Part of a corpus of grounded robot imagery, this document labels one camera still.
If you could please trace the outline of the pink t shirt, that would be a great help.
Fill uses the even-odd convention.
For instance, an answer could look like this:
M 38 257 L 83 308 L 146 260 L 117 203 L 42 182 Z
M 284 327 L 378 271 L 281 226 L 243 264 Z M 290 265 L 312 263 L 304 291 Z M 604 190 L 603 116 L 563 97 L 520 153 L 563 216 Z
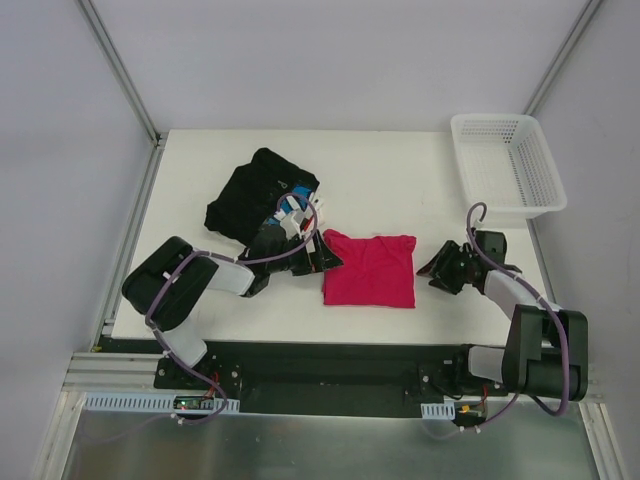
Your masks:
M 414 236 L 351 238 L 328 229 L 324 240 L 343 262 L 324 275 L 326 306 L 416 307 Z

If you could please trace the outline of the black t shirt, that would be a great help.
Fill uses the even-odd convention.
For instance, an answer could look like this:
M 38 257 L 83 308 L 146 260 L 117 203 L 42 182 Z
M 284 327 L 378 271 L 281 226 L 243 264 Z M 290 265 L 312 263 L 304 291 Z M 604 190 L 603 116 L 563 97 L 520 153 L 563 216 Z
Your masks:
M 248 164 L 235 168 L 219 196 L 207 205 L 204 226 L 248 246 L 285 193 L 296 187 L 316 191 L 319 185 L 313 173 L 260 148 Z

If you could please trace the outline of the white red shirt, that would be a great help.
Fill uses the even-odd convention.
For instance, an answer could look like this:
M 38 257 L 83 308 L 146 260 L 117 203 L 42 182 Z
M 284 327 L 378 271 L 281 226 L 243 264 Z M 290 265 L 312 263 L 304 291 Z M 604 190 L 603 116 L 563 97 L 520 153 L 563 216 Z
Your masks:
M 322 196 L 313 197 L 310 203 L 312 207 L 307 206 L 305 210 L 296 217 L 298 233 L 304 237 L 308 237 L 314 228 L 324 223 L 322 213 L 324 198 Z

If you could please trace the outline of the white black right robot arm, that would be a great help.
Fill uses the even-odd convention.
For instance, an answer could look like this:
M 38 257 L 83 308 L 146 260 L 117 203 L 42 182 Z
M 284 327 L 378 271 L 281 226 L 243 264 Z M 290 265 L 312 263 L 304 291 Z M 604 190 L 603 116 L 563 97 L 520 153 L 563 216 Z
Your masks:
M 446 293 L 470 285 L 491 300 L 510 321 L 506 345 L 466 345 L 450 369 L 452 387 L 473 394 L 486 380 L 529 397 L 582 400 L 588 390 L 588 321 L 544 299 L 505 262 L 501 232 L 473 228 L 473 242 L 448 240 L 416 275 Z

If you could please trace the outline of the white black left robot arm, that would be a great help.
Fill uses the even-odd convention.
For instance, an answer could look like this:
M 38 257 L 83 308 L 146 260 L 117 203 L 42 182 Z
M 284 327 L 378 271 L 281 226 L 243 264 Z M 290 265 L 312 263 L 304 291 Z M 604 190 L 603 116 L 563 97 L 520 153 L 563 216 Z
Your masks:
M 125 279 L 122 295 L 159 336 L 158 342 L 179 363 L 176 375 L 188 388 L 204 387 L 211 377 L 207 346 L 190 314 L 207 290 L 250 298 L 266 288 L 270 276 L 325 272 L 344 262 L 319 233 L 301 237 L 266 224 L 236 260 L 193 249 L 184 239 L 166 240 Z

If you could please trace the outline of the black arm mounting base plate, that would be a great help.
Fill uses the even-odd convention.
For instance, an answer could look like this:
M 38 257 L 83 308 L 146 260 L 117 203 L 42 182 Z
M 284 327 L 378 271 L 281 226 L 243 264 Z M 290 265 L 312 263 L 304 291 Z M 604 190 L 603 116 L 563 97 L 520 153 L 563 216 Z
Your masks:
M 457 345 L 321 344 L 210 341 L 193 373 L 157 361 L 160 390 L 202 391 L 240 403 L 244 413 L 416 418 L 444 400 L 476 405 L 503 397 L 495 380 L 462 373 L 467 349 Z

